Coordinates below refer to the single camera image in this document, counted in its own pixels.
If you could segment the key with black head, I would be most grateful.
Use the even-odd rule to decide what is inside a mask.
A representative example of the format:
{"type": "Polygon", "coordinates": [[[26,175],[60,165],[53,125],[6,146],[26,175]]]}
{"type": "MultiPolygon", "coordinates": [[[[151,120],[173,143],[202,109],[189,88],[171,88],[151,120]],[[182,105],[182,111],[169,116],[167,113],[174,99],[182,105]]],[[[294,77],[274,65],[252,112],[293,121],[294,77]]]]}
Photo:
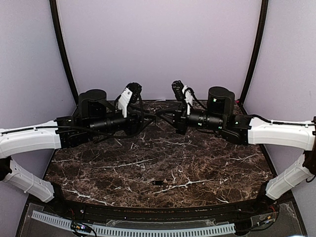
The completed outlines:
{"type": "Polygon", "coordinates": [[[161,185],[164,184],[164,182],[161,181],[161,180],[153,180],[153,181],[152,181],[152,184],[153,184],[153,185],[159,185],[159,186],[161,186],[161,185]]]}

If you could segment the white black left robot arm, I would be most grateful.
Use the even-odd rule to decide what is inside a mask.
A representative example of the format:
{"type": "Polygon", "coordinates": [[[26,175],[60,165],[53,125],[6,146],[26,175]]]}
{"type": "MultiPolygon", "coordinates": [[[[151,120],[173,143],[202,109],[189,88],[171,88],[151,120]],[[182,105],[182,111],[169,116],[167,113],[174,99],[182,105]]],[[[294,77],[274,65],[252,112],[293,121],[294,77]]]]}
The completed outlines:
{"type": "Polygon", "coordinates": [[[100,89],[79,95],[78,105],[71,116],[59,117],[46,123],[0,131],[0,179],[23,192],[31,194],[59,215],[66,215],[70,205],[63,200],[59,185],[45,181],[21,167],[13,155],[46,149],[67,149],[88,143],[96,136],[131,138],[146,127],[145,118],[151,117],[143,109],[142,87],[132,82],[113,102],[100,89]]]}

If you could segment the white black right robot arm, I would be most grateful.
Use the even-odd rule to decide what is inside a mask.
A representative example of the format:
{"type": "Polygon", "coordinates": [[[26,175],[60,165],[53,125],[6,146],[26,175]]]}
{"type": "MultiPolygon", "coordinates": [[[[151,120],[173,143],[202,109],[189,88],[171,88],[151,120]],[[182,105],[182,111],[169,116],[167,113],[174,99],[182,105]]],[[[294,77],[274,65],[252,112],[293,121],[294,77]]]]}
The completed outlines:
{"type": "Polygon", "coordinates": [[[277,177],[265,182],[252,210],[263,214],[271,202],[296,187],[302,181],[316,176],[316,121],[275,121],[259,115],[235,115],[235,94],[215,86],[208,90],[207,106],[193,108],[196,96],[180,81],[172,84],[180,105],[177,109],[160,110],[156,115],[171,124],[176,132],[185,134],[188,127],[217,132],[226,141],[237,145],[270,144],[300,148],[304,152],[277,177]]]}

